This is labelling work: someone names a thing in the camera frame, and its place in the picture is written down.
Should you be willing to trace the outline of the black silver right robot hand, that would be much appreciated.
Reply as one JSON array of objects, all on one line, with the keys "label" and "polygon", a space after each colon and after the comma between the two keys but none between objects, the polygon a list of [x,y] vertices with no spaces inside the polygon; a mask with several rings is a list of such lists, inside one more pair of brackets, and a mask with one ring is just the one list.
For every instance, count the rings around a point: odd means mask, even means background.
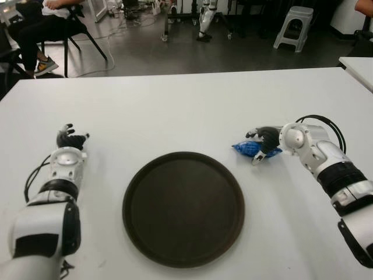
[{"label": "black silver right robot hand", "polygon": [[265,157],[267,157],[270,152],[278,148],[278,146],[280,145],[280,130],[281,127],[264,126],[254,128],[246,133],[245,137],[247,139],[251,139],[255,142],[261,143],[261,149],[252,159],[252,165],[258,165],[261,161],[264,160]]}]

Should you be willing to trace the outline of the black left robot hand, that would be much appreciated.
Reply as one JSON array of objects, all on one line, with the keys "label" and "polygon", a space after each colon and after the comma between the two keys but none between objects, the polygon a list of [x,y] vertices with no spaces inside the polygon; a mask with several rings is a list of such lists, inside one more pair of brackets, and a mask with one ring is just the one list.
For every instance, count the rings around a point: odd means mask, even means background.
[{"label": "black left robot hand", "polygon": [[65,124],[57,133],[57,147],[73,147],[80,151],[83,150],[84,143],[90,138],[89,133],[75,135],[73,124]]}]

